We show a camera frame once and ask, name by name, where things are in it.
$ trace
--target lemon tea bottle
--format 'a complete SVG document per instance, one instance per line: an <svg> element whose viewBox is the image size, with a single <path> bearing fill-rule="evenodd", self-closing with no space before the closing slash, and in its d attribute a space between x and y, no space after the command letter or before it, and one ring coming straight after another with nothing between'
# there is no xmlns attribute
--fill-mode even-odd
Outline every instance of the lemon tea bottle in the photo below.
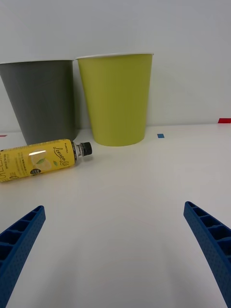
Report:
<svg viewBox="0 0 231 308"><path fill-rule="evenodd" d="M90 154L89 142L75 144L69 139L1 150L0 182L70 167L79 156Z"/></svg>

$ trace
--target bottle cap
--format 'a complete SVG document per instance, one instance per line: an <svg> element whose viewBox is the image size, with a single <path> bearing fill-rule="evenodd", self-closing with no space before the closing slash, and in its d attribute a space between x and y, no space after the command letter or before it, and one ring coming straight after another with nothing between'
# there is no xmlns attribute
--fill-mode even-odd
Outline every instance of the bottle cap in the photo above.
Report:
<svg viewBox="0 0 231 308"><path fill-rule="evenodd" d="M83 142L81 143L83 147L83 156L91 155L92 154L92 147L90 142Z"/></svg>

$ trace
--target white table surface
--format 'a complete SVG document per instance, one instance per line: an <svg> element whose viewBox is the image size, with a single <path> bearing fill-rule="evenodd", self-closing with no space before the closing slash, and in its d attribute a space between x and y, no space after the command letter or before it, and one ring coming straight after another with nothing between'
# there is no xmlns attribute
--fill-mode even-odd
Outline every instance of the white table surface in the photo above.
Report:
<svg viewBox="0 0 231 308"><path fill-rule="evenodd" d="M225 308L183 209L190 200L231 226L231 126L152 127L119 148L90 130L76 141L93 156L0 184L0 232L46 212L7 308Z"/></svg>

